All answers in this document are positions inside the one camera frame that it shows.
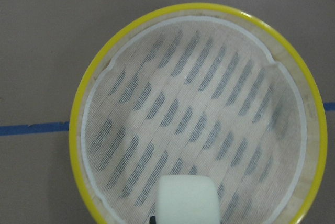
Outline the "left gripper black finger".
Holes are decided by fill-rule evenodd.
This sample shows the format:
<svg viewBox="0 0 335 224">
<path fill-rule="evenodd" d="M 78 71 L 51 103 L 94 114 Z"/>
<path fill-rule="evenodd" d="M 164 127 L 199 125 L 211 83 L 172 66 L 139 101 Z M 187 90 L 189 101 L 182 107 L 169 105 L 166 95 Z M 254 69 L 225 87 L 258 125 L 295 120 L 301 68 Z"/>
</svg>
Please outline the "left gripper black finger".
<svg viewBox="0 0 335 224">
<path fill-rule="evenodd" d="M 155 216 L 150 217 L 149 224 L 155 224 Z"/>
</svg>

